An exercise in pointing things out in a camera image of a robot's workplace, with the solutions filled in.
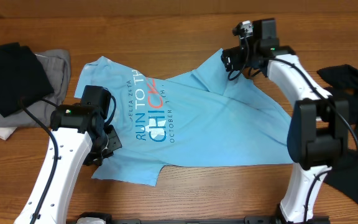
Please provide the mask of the light blue printed t-shirt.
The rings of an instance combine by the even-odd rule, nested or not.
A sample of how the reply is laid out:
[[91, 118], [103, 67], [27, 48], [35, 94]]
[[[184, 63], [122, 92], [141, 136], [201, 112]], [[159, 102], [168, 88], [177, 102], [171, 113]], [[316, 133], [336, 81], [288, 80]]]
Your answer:
[[160, 80], [101, 57], [81, 72], [85, 86], [108, 89], [121, 148], [93, 177], [155, 185], [165, 166], [289, 164], [290, 116], [251, 80], [228, 80], [221, 51], [197, 69]]

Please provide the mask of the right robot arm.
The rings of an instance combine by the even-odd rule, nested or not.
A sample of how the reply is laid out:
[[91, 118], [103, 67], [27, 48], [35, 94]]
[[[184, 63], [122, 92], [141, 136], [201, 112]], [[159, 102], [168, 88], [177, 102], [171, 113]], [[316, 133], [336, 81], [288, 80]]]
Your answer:
[[293, 107], [287, 136], [293, 169], [287, 192], [272, 216], [247, 216], [245, 223], [330, 224], [313, 207], [327, 174], [346, 154], [349, 105], [336, 100], [308, 74], [295, 51], [281, 46], [274, 18], [244, 21], [233, 28], [239, 45], [224, 50], [227, 72], [255, 69], [274, 82]]

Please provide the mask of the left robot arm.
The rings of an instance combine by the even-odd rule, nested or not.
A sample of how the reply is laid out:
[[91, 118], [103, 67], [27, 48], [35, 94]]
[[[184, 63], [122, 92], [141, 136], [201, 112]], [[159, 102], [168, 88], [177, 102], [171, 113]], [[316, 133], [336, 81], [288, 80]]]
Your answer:
[[87, 85], [81, 101], [59, 105], [44, 127], [49, 143], [31, 195], [16, 223], [65, 223], [82, 166], [101, 166], [122, 144], [111, 124], [116, 99], [107, 88]]

